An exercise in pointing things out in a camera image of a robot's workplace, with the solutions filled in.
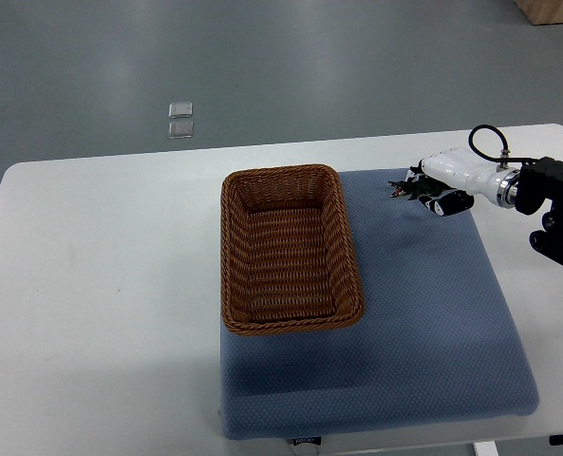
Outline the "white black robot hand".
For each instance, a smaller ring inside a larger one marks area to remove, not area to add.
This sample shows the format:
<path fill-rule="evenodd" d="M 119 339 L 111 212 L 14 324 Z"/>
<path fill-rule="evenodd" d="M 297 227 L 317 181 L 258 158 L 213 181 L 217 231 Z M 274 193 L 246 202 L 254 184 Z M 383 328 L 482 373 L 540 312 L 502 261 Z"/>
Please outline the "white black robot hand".
<path fill-rule="evenodd" d="M 416 175 L 426 175 L 448 186 L 438 197 L 415 199 L 440 217 L 469 210 L 476 196 L 483 196 L 501 208 L 515 206 L 519 171 L 485 160 L 465 148 L 453 148 L 422 159 L 409 168 L 405 178 Z"/>

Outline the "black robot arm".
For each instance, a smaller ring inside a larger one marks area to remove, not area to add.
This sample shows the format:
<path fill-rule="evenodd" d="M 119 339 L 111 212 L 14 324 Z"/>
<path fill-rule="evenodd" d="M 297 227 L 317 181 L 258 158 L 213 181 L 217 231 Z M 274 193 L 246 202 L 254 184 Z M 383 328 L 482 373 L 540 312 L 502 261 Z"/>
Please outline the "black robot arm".
<path fill-rule="evenodd" d="M 547 200 L 551 206 L 541 218 L 542 228 L 529 240 L 536 252 L 563 266 L 563 161 L 544 157 L 521 167 L 515 208 L 530 216 Z"/>

